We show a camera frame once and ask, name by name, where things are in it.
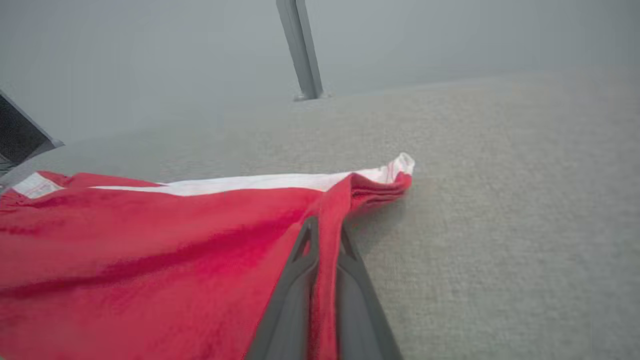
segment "gray fabric surface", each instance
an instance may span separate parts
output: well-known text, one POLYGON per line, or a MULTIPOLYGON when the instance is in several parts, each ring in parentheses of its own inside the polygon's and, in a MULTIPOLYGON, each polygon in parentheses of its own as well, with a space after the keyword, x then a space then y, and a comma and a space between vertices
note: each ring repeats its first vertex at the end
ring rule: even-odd
POLYGON ((176 181, 417 161, 349 224, 406 359, 640 358, 640 72, 292 104, 71 144, 21 165, 176 181))

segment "white fabric edge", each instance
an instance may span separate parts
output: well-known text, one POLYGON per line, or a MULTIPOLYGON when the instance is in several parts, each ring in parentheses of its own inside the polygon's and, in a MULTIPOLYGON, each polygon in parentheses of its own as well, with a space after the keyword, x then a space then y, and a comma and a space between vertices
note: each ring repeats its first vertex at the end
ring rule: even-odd
MULTIPOLYGON (((355 171, 371 181, 393 183, 400 172, 411 175, 415 161, 402 152, 389 164, 355 171)), ((277 174, 259 176, 221 177, 218 179, 186 180, 174 183, 158 183, 162 186, 93 186, 103 190, 167 193, 176 196, 197 196, 242 189, 305 188, 325 192, 353 172, 337 174, 277 174)), ((63 189, 52 181, 35 173, 15 185, 13 189, 31 199, 63 189)))

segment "red fabric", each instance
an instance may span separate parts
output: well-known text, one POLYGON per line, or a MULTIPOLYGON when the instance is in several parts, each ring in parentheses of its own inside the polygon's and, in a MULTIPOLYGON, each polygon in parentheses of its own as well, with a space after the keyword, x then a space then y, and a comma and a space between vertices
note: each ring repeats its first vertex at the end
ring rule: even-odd
POLYGON ((411 177, 352 174, 327 192, 180 197, 156 186, 41 172, 62 190, 0 199, 0 356, 242 359, 302 223, 319 218, 310 358, 336 359, 335 266, 345 217, 392 201, 411 177))

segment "gray wall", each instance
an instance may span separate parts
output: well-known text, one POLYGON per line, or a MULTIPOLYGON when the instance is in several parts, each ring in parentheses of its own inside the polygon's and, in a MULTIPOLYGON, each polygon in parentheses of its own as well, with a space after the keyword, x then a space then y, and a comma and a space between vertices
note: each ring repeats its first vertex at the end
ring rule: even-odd
MULTIPOLYGON (((638 61, 636 0, 307 0, 324 87, 638 61)), ((0 0, 0 89, 64 142, 285 106, 275 0, 0 0)))
POLYGON ((575 66, 638 64, 638 0, 306 0, 337 95, 575 66))

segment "white stripe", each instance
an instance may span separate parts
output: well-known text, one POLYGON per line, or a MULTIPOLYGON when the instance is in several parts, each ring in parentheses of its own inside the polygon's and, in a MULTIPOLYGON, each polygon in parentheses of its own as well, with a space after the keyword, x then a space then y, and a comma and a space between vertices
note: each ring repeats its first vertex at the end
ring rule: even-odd
POLYGON ((29 175, 25 180, 22 180, 19 184, 15 185, 13 189, 30 199, 37 199, 64 188, 35 172, 29 175))
MULTIPOLYGON (((398 173, 412 174, 414 160, 401 153, 394 161, 379 168, 356 171, 377 183, 392 183, 398 173)), ((129 190, 135 192, 167 193, 176 196, 195 196, 240 189, 305 188, 325 192, 351 172, 338 174, 279 174, 260 176, 223 177, 219 179, 187 180, 163 184, 165 186, 95 186, 105 190, 129 190)))

